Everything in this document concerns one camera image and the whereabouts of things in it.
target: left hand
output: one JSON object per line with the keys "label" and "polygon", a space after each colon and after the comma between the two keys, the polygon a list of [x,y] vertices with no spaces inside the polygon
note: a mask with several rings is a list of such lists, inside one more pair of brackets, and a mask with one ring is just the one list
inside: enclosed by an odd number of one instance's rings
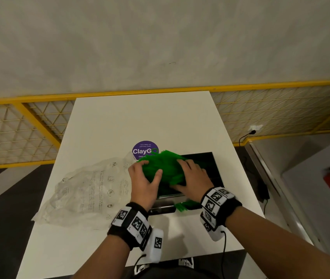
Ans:
{"label": "left hand", "polygon": [[142,166],[149,161],[140,161],[132,164],[128,171],[131,178],[131,201],[141,205],[146,211],[153,206],[162,177],[162,169],[154,175],[152,183],[144,176]]}

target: hand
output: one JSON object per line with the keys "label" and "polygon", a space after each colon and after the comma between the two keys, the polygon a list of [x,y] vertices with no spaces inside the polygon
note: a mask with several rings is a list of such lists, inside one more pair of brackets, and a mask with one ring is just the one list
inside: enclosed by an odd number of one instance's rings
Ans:
{"label": "hand", "polygon": [[206,170],[200,168],[200,166],[195,164],[191,159],[187,159],[186,161],[177,159],[177,161],[184,171],[186,186],[173,185],[171,187],[183,193],[191,200],[198,201],[200,203],[205,192],[214,187],[208,174],[206,173]]}
{"label": "hand", "polygon": [[151,209],[157,198],[162,177],[162,169],[159,169],[154,175],[152,183],[149,183],[142,169],[143,164],[148,163],[149,161],[140,161],[132,164],[128,169],[131,178],[131,201],[141,205],[146,211]]}

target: right hand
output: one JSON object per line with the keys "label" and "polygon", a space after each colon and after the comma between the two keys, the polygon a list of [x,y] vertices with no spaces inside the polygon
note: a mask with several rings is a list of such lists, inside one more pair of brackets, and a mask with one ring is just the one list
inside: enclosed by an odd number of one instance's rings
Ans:
{"label": "right hand", "polygon": [[200,168],[200,166],[195,164],[191,159],[187,159],[186,161],[177,159],[177,162],[183,169],[186,177],[186,186],[172,185],[171,187],[183,193],[192,201],[200,203],[205,192],[214,187],[206,170]]}

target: purple circular sticker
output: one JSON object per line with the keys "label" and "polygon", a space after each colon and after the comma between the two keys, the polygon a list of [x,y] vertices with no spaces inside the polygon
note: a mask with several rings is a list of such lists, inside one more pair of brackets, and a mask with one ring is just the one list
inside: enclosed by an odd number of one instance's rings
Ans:
{"label": "purple circular sticker", "polygon": [[145,155],[152,155],[153,152],[159,152],[159,148],[151,141],[141,141],[133,148],[133,155],[137,160]]}

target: white wall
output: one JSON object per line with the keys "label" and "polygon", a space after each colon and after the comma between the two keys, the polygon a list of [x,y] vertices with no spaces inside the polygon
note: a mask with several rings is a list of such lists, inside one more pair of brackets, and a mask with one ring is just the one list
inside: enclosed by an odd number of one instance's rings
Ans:
{"label": "white wall", "polygon": [[0,97],[330,79],[330,0],[0,0]]}

